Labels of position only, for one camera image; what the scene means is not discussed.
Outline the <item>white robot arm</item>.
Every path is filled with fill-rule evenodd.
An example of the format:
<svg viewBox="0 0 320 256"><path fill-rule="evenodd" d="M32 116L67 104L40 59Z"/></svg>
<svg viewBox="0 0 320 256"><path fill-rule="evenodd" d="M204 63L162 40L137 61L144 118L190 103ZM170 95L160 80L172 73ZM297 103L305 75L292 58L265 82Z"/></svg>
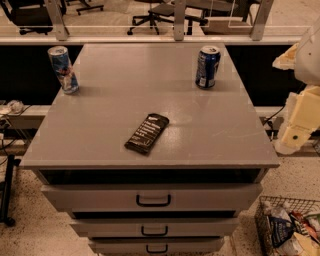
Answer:
<svg viewBox="0 0 320 256"><path fill-rule="evenodd" d="M289 155L298 151L320 127L320 18L272 66L292 69L295 78L306 84L299 94L289 94L286 115L274 143L278 153Z"/></svg>

